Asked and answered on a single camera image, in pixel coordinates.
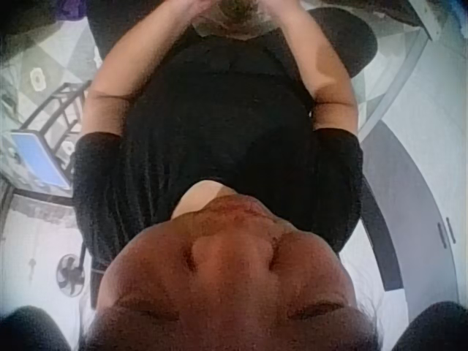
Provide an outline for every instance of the t-shirt sleeve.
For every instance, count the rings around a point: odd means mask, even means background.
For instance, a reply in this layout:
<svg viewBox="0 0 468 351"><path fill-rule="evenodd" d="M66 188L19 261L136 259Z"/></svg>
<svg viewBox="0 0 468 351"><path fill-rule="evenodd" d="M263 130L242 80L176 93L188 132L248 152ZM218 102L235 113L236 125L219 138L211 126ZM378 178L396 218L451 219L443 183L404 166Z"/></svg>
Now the t-shirt sleeve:
<svg viewBox="0 0 468 351"><path fill-rule="evenodd" d="M340 252L361 216L363 152L342 129L318 129L314 136L312 231Z"/></svg>
<svg viewBox="0 0 468 351"><path fill-rule="evenodd" d="M105 247L100 243L105 240L102 232L108 229L103 221L109 218L105 192L118 164L120 144L118 135L96 132L84 135L75 147L73 205L77 224L91 255L106 260L110 253L100 252Z"/></svg>

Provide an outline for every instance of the mouth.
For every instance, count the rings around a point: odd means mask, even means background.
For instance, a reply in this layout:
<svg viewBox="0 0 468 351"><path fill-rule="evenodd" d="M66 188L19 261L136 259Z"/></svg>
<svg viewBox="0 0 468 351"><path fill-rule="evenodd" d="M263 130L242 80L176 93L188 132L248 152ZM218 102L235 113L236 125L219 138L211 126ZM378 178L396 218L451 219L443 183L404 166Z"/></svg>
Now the mouth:
<svg viewBox="0 0 468 351"><path fill-rule="evenodd" d="M277 217L270 212L259 200L247 195L228 195L217 197L209 202L204 210L223 214L235 214L238 212L268 218L277 222Z"/></svg>

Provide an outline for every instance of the neck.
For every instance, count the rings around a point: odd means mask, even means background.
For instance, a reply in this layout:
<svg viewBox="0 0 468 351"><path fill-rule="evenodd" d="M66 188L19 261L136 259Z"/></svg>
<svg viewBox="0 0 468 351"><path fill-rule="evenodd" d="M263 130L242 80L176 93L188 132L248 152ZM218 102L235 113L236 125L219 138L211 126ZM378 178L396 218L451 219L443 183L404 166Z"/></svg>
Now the neck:
<svg viewBox="0 0 468 351"><path fill-rule="evenodd" d="M185 192L170 218L199 211L217 197L234 194L237 193L233 189L216 181L199 181Z"/></svg>

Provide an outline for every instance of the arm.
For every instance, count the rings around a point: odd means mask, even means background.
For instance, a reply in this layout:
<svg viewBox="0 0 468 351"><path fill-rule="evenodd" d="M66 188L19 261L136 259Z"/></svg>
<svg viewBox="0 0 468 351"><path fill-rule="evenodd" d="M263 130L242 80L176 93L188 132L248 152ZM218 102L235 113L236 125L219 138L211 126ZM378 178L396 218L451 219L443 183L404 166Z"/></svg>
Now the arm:
<svg viewBox="0 0 468 351"><path fill-rule="evenodd" d="M297 0L261 0L276 19L314 98L314 128L358 131L358 108L350 76L328 39Z"/></svg>
<svg viewBox="0 0 468 351"><path fill-rule="evenodd" d="M166 0L128 31L104 60L88 91L81 134L121 135L135 97L192 20L214 0Z"/></svg>

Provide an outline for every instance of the cabinet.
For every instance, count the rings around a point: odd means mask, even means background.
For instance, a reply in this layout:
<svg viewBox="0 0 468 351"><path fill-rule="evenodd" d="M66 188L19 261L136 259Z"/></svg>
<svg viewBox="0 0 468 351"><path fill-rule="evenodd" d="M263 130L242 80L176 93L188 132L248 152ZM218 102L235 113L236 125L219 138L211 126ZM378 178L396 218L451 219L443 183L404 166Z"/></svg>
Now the cabinet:
<svg viewBox="0 0 468 351"><path fill-rule="evenodd" d="M452 239L418 167L383 122L362 148L364 175L395 247L409 320L433 303L458 302Z"/></svg>

